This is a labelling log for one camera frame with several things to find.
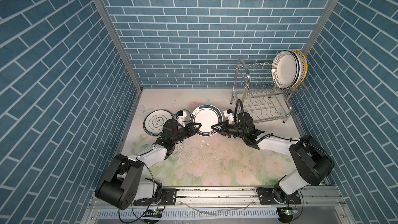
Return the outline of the white plate black striped rim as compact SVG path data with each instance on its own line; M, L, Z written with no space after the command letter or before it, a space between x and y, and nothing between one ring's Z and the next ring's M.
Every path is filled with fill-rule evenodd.
M299 61L292 51L279 52L273 60L271 75L274 84L287 89L296 81L299 74Z

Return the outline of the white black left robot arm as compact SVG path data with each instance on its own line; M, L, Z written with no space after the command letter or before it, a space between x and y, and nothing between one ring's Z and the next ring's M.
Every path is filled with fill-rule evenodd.
M159 203L162 184L153 176L142 181L143 170L166 160L176 144L196 135L201 126L196 122L182 125L177 120L167 120L160 136L148 150L130 156L118 154L112 159L95 189L95 197L120 210L132 204Z

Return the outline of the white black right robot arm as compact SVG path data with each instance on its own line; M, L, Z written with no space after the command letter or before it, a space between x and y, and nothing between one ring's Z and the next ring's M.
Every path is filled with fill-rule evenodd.
M241 138L251 148L281 153L293 161L293 171L283 176L272 191L274 200L279 204L288 202L298 190L307 185L318 186L335 166L330 155L310 135L282 138L253 126L230 124L228 121L211 128L222 136Z

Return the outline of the stainless steel dish rack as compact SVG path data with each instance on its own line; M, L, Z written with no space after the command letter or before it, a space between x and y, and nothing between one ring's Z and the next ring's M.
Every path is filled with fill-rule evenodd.
M281 120L286 123L293 114L293 95L306 91L302 83L294 89L277 87L271 75L272 62L245 63L238 60L230 104L241 100L244 111L249 113L254 123Z

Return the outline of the left base circuit board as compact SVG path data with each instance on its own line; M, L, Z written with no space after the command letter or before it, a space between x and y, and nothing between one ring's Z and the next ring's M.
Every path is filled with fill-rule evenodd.
M149 218L161 218L163 215L163 210L162 209L148 209L145 211L145 214L143 215L144 219L149 219Z

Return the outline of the base circuit board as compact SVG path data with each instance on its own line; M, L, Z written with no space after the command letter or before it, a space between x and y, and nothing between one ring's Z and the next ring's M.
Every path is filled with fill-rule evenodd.
M161 218L163 215L163 210L162 209L148 209L145 211L145 214L143 215L144 219L149 219L149 218Z
M296 209L293 209L291 207L279 207L277 208L278 212L278 220L281 223L287 224L293 221L294 215L297 215L299 212Z

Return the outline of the yellow rimmed rear plate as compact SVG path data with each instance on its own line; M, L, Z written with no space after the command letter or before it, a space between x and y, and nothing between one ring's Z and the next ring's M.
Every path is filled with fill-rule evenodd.
M293 85L292 89L297 88L305 79L306 74L307 74L307 68L308 68L308 64L307 64L307 59L304 56L304 54L297 50L297 49L292 49L291 51L294 52L294 54L297 56L298 60L299 60L299 75L298 75L298 79L296 80L296 83Z

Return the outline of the right base circuit board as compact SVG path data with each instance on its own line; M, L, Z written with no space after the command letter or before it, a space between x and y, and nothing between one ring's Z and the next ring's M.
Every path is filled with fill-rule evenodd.
M296 209L293 209L291 207L279 207L277 208L278 212L278 220L281 223L287 224L293 221L294 215L297 215L299 212Z

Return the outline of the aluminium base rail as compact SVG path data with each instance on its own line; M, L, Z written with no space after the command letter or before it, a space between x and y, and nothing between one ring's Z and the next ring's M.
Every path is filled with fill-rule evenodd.
M164 187L160 203L121 211L93 198L84 224L281 224L277 208L298 210L290 224L353 224L354 218L336 186L307 186L285 204L278 204L272 187ZM144 219L148 209L162 209L161 218Z

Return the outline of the aluminium left corner post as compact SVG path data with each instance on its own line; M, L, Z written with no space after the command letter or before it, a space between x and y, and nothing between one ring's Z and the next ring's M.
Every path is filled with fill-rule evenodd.
M107 11L107 8L103 2L103 0L92 0L106 29L109 32L109 35L118 51L118 54L120 55L120 58L125 65L128 74L130 75L130 78L132 79L132 82L134 86L136 87L138 93L142 93L143 87L141 86L136 73L134 72L134 69L132 68L132 64L127 56L127 53L123 47L123 44L121 42L121 39L117 33L117 30L112 22L112 19Z

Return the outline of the aluminium corner post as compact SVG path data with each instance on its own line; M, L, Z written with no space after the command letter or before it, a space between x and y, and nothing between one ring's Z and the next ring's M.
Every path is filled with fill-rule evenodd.
M143 87L141 86L136 73L134 72L134 69L132 68L132 64L127 56L127 53L123 47L123 44L121 42L121 39L117 33L117 30L112 22L112 19L107 11L107 8L103 2L103 0L92 0L106 29L109 32L109 35L118 51L118 54L120 55L120 58L125 65L128 74L130 75L130 78L132 79L132 82L134 86L136 87L138 93L142 93Z
M324 28L326 22L328 21L329 17L331 16L334 8L337 6L339 0L328 0L326 3L322 14L320 15L314 29L310 33L307 42L303 46L302 52L307 57L309 52L311 51L315 41L319 37L322 29Z

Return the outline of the aluminium right corner post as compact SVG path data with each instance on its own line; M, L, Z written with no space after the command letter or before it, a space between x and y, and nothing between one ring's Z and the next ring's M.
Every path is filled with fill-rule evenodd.
M334 8L337 6L339 0L328 0L326 3L322 14L320 15L314 29L310 33L307 42L303 46L302 52L307 57L309 52L311 51L315 41L319 37L322 29L324 28L326 22L328 21L329 17L331 16Z

